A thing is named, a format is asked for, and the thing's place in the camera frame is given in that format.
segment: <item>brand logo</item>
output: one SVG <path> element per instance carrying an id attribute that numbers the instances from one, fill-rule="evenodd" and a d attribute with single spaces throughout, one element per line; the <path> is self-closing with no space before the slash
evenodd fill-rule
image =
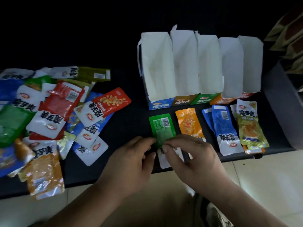
<path id="1" fill-rule="evenodd" d="M 39 144 L 40 144 L 39 142 L 31 143 L 28 145 L 28 147 L 32 149 L 32 148 L 38 146 Z"/>
<path id="2" fill-rule="evenodd" d="M 92 138 L 89 136 L 89 134 L 84 134 L 83 137 L 87 140 L 91 140 Z"/>
<path id="3" fill-rule="evenodd" d="M 236 146 L 237 146 L 236 143 L 230 143 L 229 145 L 230 145 L 231 147 L 236 147 Z"/>
<path id="4" fill-rule="evenodd" d="M 20 93 L 20 95 L 25 99 L 29 99 L 29 95 L 26 93 Z"/>
<path id="5" fill-rule="evenodd" d="M 54 131 L 54 130 L 57 129 L 57 126 L 50 123 L 50 124 L 47 125 L 47 128 Z"/>
<path id="6" fill-rule="evenodd" d="M 97 150 L 100 147 L 101 143 L 97 143 L 96 145 L 93 146 L 93 150 Z"/>
<path id="7" fill-rule="evenodd" d="M 92 114 L 90 114 L 90 113 L 88 113 L 88 114 L 87 114 L 87 117 L 88 117 L 88 119 L 89 119 L 90 121 L 93 121 L 93 120 L 94 120 L 93 115 L 92 115 Z"/>

